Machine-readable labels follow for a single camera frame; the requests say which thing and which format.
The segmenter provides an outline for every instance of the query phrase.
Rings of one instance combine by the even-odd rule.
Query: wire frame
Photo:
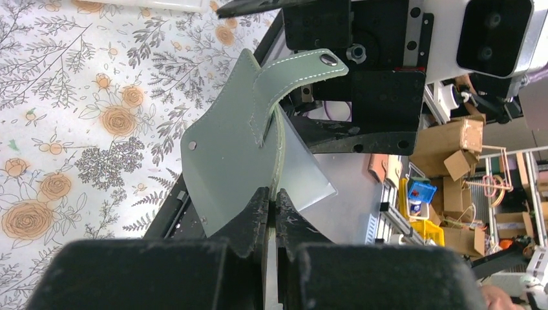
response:
[[[482,179],[482,182],[465,181],[465,183],[467,185],[475,185],[475,186],[483,187],[483,193],[488,197],[494,196],[494,193],[496,192],[496,190],[509,191],[509,192],[513,191],[514,187],[512,185],[512,178],[510,177],[510,165],[508,164],[508,154],[506,153],[506,148],[484,145],[483,149],[500,151],[500,158],[501,158],[503,170],[504,170],[504,178],[502,179],[502,181],[500,181],[500,180],[496,180],[492,176],[484,176]]]

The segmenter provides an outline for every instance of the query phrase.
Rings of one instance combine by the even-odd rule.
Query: leather strap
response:
[[[322,55],[335,63],[322,62]],[[264,68],[242,51],[215,102],[181,139],[183,176],[207,236],[240,213],[258,187],[276,195],[286,135],[295,135],[285,128],[279,100],[294,88],[347,72],[329,50],[295,54]]]
[[[259,147],[264,144],[273,109],[283,97],[297,87],[348,73],[342,61],[333,66],[323,63],[321,57],[325,55],[334,56],[326,49],[313,50],[277,60],[260,69],[253,82],[253,113],[249,121]]]

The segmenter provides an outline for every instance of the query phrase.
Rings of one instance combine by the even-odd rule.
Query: floral tablecloth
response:
[[[0,309],[59,248],[141,237],[180,174],[179,139],[274,13],[77,0],[0,6]]]

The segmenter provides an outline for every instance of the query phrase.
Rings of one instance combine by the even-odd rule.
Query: metal rack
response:
[[[544,217],[543,217],[540,195],[538,194],[538,191],[536,190],[536,182],[538,179],[538,167],[537,167],[536,160],[534,158],[533,153],[543,149],[548,149],[548,147],[516,150],[516,151],[507,153],[508,155],[515,155],[519,152],[522,152],[524,155],[525,166],[527,170],[527,179],[531,186],[530,191],[531,191],[531,197],[532,197],[532,209],[535,213],[534,225],[536,226],[536,229],[539,235],[538,245],[541,247],[545,247],[546,245],[548,245],[548,236],[546,233],[546,227],[543,220]],[[499,154],[488,154],[488,155],[481,156],[481,159],[485,160],[485,173],[489,176],[492,176],[492,170],[493,170],[491,159],[497,156],[499,156]],[[495,244],[498,244],[500,239],[496,229],[497,223],[495,219],[495,214],[497,213],[497,209],[490,207],[493,198],[484,197],[483,189],[480,189],[479,191],[472,190],[472,192],[474,193],[472,199],[474,200],[474,203],[476,204],[477,213],[489,214],[489,218],[486,220],[488,220],[490,223],[489,225],[490,237],[492,238],[492,241]],[[527,265],[525,264],[517,265],[511,269],[507,269],[505,271],[501,271],[499,273],[493,274],[490,277],[489,282],[494,285],[497,285],[498,287],[503,288],[506,292],[511,294],[511,296],[514,296],[515,294],[519,295],[521,294],[521,291],[522,291],[520,278],[521,276],[525,274],[526,268],[527,268]]]
[[[400,157],[404,167],[408,167],[407,172],[411,176],[422,176],[424,174],[405,157]],[[397,190],[395,187],[385,183],[383,184],[383,193],[381,195],[381,214],[377,222],[377,239],[383,239],[386,242],[394,233],[404,234],[408,242],[416,245],[424,245],[425,241],[420,235],[411,228],[405,218],[397,209]]]
[[[531,191],[532,191],[532,208],[535,213],[535,224],[537,231],[539,232],[539,245],[542,247],[545,247],[548,244],[548,236],[546,233],[546,226],[544,224],[544,217],[543,217],[543,211],[541,207],[541,200],[540,195],[538,194],[538,191],[536,190],[536,182],[538,179],[538,168],[536,165],[536,160],[533,156],[533,152],[539,151],[539,150],[545,150],[548,149],[548,147],[542,147],[542,148],[535,148],[535,149],[525,149],[525,150],[515,150],[512,152],[508,152],[508,155],[515,155],[519,152],[522,152],[525,158],[525,165],[527,168],[527,177],[529,180],[529,184],[531,185]],[[486,175],[492,176],[492,167],[491,167],[491,159],[499,156],[499,154],[488,154],[483,155],[480,157],[480,159],[485,160],[485,173]],[[474,201],[480,199],[478,196],[472,197]],[[489,203],[482,204],[477,203],[476,207],[486,207],[488,208],[487,212],[489,213],[489,222],[491,225],[489,225],[489,233],[493,241],[498,244],[499,242],[499,236],[496,229],[496,219],[495,214],[496,210],[492,207],[489,207],[492,203],[492,198],[489,198]],[[485,210],[478,210],[478,213],[485,212]]]

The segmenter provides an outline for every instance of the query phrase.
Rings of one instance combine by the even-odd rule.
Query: purple wire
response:
[[[328,109],[327,109],[327,101],[323,101],[323,105],[324,105],[324,111],[325,111],[325,114],[327,116],[327,118],[330,120],[330,121],[333,121],[333,117],[330,115]],[[346,105],[348,106],[348,108],[350,109],[350,115],[346,118],[346,121],[350,121],[350,118],[352,118],[352,104],[349,102],[349,101],[345,101]]]
[[[545,65],[542,69],[537,72],[526,74],[527,80],[529,83],[534,83],[540,81],[543,78],[548,76],[548,65]]]

